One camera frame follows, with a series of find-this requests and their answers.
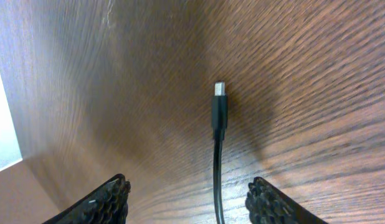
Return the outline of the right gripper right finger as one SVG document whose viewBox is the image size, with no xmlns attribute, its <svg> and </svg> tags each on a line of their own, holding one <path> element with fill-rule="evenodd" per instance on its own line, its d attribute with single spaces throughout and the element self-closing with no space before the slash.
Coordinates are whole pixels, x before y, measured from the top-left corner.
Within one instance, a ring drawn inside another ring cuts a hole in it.
<svg viewBox="0 0 385 224">
<path fill-rule="evenodd" d="M 248 183 L 245 206 L 253 224 L 328 224 L 262 177 Z"/>
</svg>

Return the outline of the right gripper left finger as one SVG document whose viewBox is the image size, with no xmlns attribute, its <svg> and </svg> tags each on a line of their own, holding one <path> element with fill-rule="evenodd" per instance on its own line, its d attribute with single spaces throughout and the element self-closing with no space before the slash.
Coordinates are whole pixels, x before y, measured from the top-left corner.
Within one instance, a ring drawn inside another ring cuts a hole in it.
<svg viewBox="0 0 385 224">
<path fill-rule="evenodd" d="M 44 224 L 125 224 L 130 191 L 130 181 L 114 175 Z"/>
</svg>

